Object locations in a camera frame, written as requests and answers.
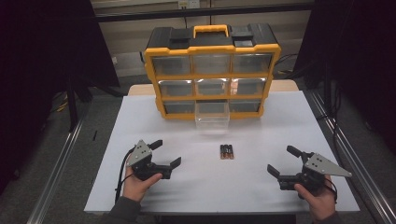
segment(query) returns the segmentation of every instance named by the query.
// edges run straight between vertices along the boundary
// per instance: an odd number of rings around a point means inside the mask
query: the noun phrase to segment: white tabletop
[[[199,134],[193,120],[167,120],[155,96],[126,96],[111,134],[85,211],[108,212],[114,205],[120,164],[140,139],[163,140],[152,161],[168,165],[181,157],[170,180],[152,186],[142,212],[159,215],[279,214],[308,211],[296,191],[280,190],[266,172],[273,165],[282,175],[301,172],[302,161],[286,151],[292,145],[335,161],[301,91],[270,92],[259,119],[230,120],[222,135]],[[233,145],[234,160],[221,160],[219,145]],[[343,177],[333,176],[338,211],[359,211]]]

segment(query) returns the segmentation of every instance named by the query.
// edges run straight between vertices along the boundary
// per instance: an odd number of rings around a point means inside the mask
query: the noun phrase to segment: metal rail
[[[323,100],[317,92],[311,94],[312,99],[315,102],[318,110],[321,114],[326,114],[326,110],[323,106]],[[333,132],[334,130],[334,119],[325,119],[327,126]],[[364,187],[364,190],[369,195],[371,201],[373,202],[379,215],[382,217],[385,223],[391,224],[396,223],[396,216],[392,207],[390,206],[388,199],[385,197],[384,193],[374,182],[370,174],[367,172],[363,163],[359,159],[352,145],[348,142],[346,136],[340,127],[337,127],[336,142],[340,146],[343,153],[346,155],[354,174],[357,176],[359,181]]]
[[[323,2],[323,3],[294,3],[294,4],[277,4],[263,5],[254,7],[205,7],[191,8],[186,10],[164,10],[136,13],[109,13],[96,14],[92,17],[49,17],[43,13],[37,12],[37,15],[45,21],[96,21],[96,22],[112,22],[112,21],[142,21],[168,18],[183,17],[200,17],[200,16],[218,16],[218,15],[237,15],[265,12],[287,12],[287,11],[304,11],[314,8],[330,8],[340,7],[344,3]]]
[[[134,7],[151,4],[176,3],[177,0],[108,0],[91,1],[93,8]]]
[[[48,208],[50,207],[50,202],[52,201],[55,190],[58,187],[58,183],[62,177],[64,167],[67,164],[74,144],[77,141],[78,134],[82,126],[82,121],[86,117],[89,107],[90,104],[84,104],[81,112],[81,117],[76,125],[76,128],[73,132],[67,135],[67,139],[64,143],[61,154],[55,163],[55,166],[49,176],[49,180],[47,181],[44,190],[41,192],[41,195],[35,204],[35,208],[33,209],[32,214],[27,221],[27,224],[41,224],[44,221],[44,217],[47,214]]]

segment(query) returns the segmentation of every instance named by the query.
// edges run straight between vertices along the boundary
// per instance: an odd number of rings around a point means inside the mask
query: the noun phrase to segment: person
[[[136,219],[140,212],[140,202],[146,194],[146,191],[157,183],[162,174],[156,174],[149,179],[142,181],[134,176],[132,168],[125,167],[125,177],[122,196],[119,197],[116,204],[108,214],[103,215],[101,222],[103,224],[133,224],[137,223]]]
[[[140,202],[146,191],[163,176],[156,174],[142,181],[133,175],[131,167],[126,167],[122,196],[117,200],[111,211],[101,219],[102,224],[134,224],[140,211]],[[332,187],[329,175],[325,176],[328,187]],[[319,190],[315,196],[300,184],[294,185],[295,190],[309,203],[310,215],[315,224],[341,224],[343,221],[335,211],[333,193],[326,188]]]
[[[332,180],[329,175],[325,175],[325,184],[332,187]],[[295,184],[294,189],[308,202],[309,213],[315,224],[342,224],[343,220],[335,211],[334,194],[327,188],[321,188],[315,194],[311,194],[301,184]]]

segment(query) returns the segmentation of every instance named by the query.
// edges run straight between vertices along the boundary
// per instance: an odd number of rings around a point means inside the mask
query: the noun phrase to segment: gray carpet
[[[301,80],[297,80],[297,82],[303,89]],[[149,80],[145,76],[120,77],[121,87],[116,90],[127,92],[129,87],[136,83],[149,83]],[[121,98],[109,96],[100,90],[92,90],[92,93],[94,97],[88,115],[84,119],[78,140],[66,164],[44,223],[97,223],[100,218],[84,213],[83,208],[106,150],[120,109]],[[312,105],[312,100],[309,97],[307,100]],[[318,123],[332,146],[332,135],[329,129],[322,120]],[[395,156],[385,146],[378,134],[366,128],[365,120],[347,98],[343,98],[343,104],[338,114],[338,123],[375,182],[395,206],[396,188],[392,186],[391,181],[396,177],[394,173],[396,170]],[[68,125],[67,110],[50,115],[35,152],[30,155],[30,160],[21,168],[21,178],[10,182],[0,197],[0,223],[26,223],[64,145]],[[342,159],[346,168],[350,168],[343,155]],[[380,220],[373,204],[362,190],[359,180],[353,178],[353,181],[362,195],[361,199],[360,195],[352,188],[361,211],[343,214],[344,221],[346,223],[374,223],[362,200],[368,203],[376,219]],[[140,217],[139,220],[153,223],[154,219]],[[297,223],[310,223],[309,215],[297,215]]]

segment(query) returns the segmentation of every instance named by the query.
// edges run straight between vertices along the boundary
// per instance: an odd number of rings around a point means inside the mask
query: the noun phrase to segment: black cable
[[[282,57],[280,57],[276,62],[275,65],[278,65],[279,63],[283,63],[285,62],[287,59],[289,59],[292,56],[297,56],[298,54],[287,54],[287,55],[283,55]]]
[[[332,188],[330,188],[329,186],[327,186],[327,185],[324,185],[324,187],[326,188],[326,189],[328,189],[329,191],[331,191],[333,194],[334,194],[334,202],[335,203],[337,203],[337,199],[338,199],[338,190],[337,190],[337,187],[334,185],[334,183],[330,180],[330,179],[328,179],[328,178],[324,178],[325,180],[327,180],[331,185],[332,185]]]
[[[133,175],[134,175],[134,174],[125,176],[125,178],[121,181],[121,184],[123,184],[123,182],[125,182],[126,179],[128,179],[129,177],[131,177],[131,176],[133,176]]]
[[[187,18],[186,17],[183,17],[184,18],[184,25],[186,26],[186,29],[187,29]]]
[[[212,0],[209,1],[209,7],[212,7]],[[212,24],[212,15],[209,16],[209,25]]]
[[[315,66],[318,63],[318,60],[312,60],[311,62],[307,63],[304,65],[302,68],[299,70],[294,70],[291,74],[286,76],[284,79],[295,79],[298,77],[303,77],[306,75],[306,71],[311,69],[313,66]]]
[[[125,178],[122,180],[122,172],[123,172],[123,168],[124,168],[124,166],[125,166],[125,162],[126,162],[126,160],[128,159],[129,154],[131,154],[133,151],[134,151],[134,147],[128,151],[128,153],[125,155],[124,159],[122,160],[122,164],[121,164],[121,168],[120,168],[119,181],[118,181],[118,183],[117,183],[117,188],[115,189],[115,191],[116,191],[116,200],[115,200],[115,201],[116,201],[116,202],[119,200],[119,197],[120,197],[120,194],[121,194],[122,183],[125,181],[126,178],[128,178],[129,176],[131,176],[131,175],[128,175],[127,177],[125,177]]]
[[[334,156],[335,158],[338,160],[338,162],[340,163],[341,167],[345,167],[343,161],[341,160],[341,156],[338,150],[338,146],[337,146],[337,132],[338,132],[338,111],[341,107],[341,89],[338,86],[338,84],[335,84],[335,89],[334,89],[334,105],[332,106],[332,110],[333,110],[333,119],[334,119],[334,125],[332,127],[332,145],[334,147]],[[372,217],[373,221],[375,223],[378,223],[378,220],[376,219],[373,211],[371,210],[371,208],[369,207],[369,205],[367,204],[367,202],[363,199],[363,196],[361,195],[361,193],[358,191],[358,188],[356,187],[355,183],[349,179],[346,178],[346,181],[352,186],[352,188],[355,190],[355,192],[358,193],[359,197],[361,198],[361,200],[364,203],[364,206],[367,208],[367,211],[370,213],[370,216]]]

